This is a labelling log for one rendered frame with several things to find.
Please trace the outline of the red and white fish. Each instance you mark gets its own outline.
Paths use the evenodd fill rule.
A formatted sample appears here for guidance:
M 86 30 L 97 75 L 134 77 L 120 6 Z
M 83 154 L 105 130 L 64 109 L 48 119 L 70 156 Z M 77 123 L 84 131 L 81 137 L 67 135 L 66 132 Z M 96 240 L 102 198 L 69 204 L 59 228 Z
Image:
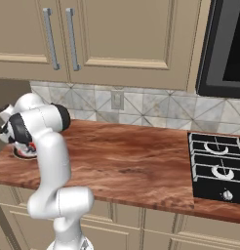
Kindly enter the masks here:
M 26 154 L 29 156 L 35 156 L 36 155 L 36 146 L 34 143 L 29 143 L 27 146 Z

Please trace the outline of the beige narrow base cupboard front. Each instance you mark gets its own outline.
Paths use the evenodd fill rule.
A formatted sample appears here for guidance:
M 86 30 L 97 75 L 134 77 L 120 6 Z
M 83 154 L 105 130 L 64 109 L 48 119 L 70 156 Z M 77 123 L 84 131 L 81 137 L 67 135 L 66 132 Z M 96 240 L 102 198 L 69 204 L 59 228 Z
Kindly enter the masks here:
M 140 250 L 172 250 L 178 215 L 140 208 Z

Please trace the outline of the beige tall oven cabinet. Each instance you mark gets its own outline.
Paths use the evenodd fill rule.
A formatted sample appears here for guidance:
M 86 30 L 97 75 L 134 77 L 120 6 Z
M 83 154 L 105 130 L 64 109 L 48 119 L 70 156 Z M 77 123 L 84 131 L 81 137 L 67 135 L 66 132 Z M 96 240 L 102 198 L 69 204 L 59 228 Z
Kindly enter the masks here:
M 31 88 L 28 81 L 0 79 L 0 107 L 5 104 L 15 104 L 19 97 L 30 93 Z M 0 151 L 5 144 L 0 141 Z

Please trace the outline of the beige base cupboard under hob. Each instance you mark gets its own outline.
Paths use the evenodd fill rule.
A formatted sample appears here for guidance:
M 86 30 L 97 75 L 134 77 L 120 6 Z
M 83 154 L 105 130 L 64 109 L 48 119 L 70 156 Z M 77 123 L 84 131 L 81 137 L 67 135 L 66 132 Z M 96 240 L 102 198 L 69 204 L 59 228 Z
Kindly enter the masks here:
M 185 237 L 237 247 L 240 250 L 240 224 L 176 215 L 172 232 Z

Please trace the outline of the beige wide wall cupboard door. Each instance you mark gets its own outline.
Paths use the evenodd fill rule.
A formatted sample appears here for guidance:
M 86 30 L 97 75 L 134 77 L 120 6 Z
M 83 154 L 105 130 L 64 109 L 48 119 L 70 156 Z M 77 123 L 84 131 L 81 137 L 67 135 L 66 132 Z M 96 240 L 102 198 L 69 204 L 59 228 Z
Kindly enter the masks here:
M 184 90 L 201 0 L 60 0 L 73 83 Z M 66 8 L 74 9 L 73 70 Z

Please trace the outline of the grey wall switch plate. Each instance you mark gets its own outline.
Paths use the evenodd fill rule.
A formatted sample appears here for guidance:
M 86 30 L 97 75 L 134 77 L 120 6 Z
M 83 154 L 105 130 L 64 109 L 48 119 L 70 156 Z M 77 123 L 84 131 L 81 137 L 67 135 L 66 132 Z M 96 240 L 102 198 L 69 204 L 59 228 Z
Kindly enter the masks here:
M 111 108 L 124 109 L 124 92 L 112 90 L 111 91 Z

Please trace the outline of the beige narrow wall cupboard door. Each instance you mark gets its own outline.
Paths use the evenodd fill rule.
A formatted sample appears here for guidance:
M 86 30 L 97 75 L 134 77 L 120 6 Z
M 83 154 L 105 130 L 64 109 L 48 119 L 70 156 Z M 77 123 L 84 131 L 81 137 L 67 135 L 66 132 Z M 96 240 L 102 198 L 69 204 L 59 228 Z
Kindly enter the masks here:
M 54 70 L 43 9 L 50 16 L 59 70 Z M 0 78 L 66 82 L 58 0 L 0 0 Z

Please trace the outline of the beige wide base cupboard front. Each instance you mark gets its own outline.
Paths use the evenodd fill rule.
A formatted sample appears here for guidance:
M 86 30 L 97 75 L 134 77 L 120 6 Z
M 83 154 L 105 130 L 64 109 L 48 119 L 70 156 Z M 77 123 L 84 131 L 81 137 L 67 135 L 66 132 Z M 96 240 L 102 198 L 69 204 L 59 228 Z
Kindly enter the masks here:
M 34 220 L 26 203 L 33 190 L 0 185 L 0 206 L 21 250 L 46 250 L 55 239 L 52 220 Z M 81 219 L 95 250 L 141 250 L 141 209 L 96 200 Z

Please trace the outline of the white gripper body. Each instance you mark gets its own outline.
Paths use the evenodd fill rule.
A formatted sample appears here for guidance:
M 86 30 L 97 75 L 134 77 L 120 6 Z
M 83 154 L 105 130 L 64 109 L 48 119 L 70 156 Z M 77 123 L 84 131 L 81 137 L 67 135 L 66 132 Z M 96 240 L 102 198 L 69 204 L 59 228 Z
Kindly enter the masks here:
M 25 152 L 29 152 L 31 151 L 31 147 L 26 145 L 26 144 L 22 144 L 22 143 L 19 143 L 19 142 L 15 142 L 14 143 L 14 146 L 17 150 L 21 150 L 21 151 L 25 151 Z

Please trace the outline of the black microwave oven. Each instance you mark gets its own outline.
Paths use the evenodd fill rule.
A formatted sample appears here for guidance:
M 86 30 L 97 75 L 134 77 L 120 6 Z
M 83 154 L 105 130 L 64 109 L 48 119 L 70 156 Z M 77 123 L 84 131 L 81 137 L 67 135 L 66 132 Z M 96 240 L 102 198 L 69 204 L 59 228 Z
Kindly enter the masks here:
M 212 0 L 196 93 L 240 99 L 240 0 Z

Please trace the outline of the black hob with white grates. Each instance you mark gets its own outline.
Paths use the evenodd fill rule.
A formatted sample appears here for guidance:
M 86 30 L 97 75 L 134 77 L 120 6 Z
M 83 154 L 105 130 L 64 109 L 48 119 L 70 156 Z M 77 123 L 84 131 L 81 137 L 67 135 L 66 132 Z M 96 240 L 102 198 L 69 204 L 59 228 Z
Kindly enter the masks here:
M 240 136 L 188 132 L 193 196 L 240 204 Z M 229 190 L 231 200 L 223 193 Z

